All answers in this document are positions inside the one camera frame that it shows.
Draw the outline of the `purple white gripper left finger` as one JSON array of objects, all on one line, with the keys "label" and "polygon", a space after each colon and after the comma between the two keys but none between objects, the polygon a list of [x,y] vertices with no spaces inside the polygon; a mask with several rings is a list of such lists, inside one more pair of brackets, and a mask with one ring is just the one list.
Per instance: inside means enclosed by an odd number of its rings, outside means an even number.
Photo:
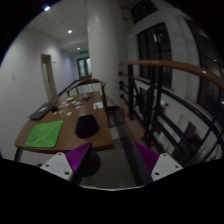
[{"label": "purple white gripper left finger", "polygon": [[70,181],[90,156],[91,149],[92,143],[88,142],[67,153],[58,152],[41,169]]}]

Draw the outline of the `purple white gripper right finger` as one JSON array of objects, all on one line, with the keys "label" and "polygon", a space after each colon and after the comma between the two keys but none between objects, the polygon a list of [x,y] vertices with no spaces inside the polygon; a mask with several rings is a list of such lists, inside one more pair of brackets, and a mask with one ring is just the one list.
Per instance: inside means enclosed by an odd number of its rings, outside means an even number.
[{"label": "purple white gripper right finger", "polygon": [[167,153],[158,154],[139,143],[136,146],[136,163],[143,182],[154,182],[182,169]]}]

